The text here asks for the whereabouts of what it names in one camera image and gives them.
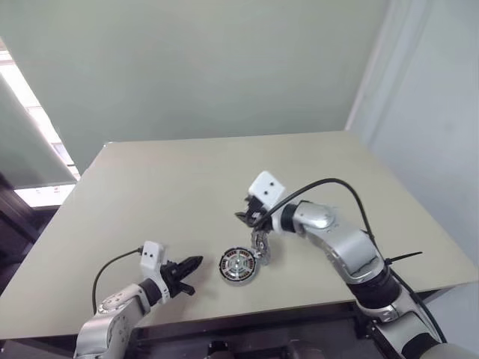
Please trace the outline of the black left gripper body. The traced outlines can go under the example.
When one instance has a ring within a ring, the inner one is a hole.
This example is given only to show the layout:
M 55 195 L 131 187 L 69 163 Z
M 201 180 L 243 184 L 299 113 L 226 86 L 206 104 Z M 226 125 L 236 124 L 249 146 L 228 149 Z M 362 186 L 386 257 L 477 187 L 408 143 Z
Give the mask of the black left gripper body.
M 172 269 L 173 263 L 166 263 L 165 265 L 162 265 L 160 269 L 160 274 L 168 287 L 170 296 L 174 298 L 181 292 L 193 296 L 195 294 L 195 288 L 183 283 L 183 279 L 174 279 L 172 276 Z

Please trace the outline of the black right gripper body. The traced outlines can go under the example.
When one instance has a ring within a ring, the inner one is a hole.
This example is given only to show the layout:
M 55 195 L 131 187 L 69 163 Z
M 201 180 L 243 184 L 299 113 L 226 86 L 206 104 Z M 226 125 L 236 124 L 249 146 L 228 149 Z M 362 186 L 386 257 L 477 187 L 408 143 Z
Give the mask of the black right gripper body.
M 275 208 L 275 204 L 269 205 L 267 203 L 262 202 L 260 199 L 255 197 L 254 195 L 248 195 L 245 199 L 246 201 L 246 211 L 248 213 L 258 212 L 259 217 L 258 221 L 256 222 L 257 226 L 261 226 L 262 224 L 272 224 L 272 214 L 270 213 L 272 209 Z

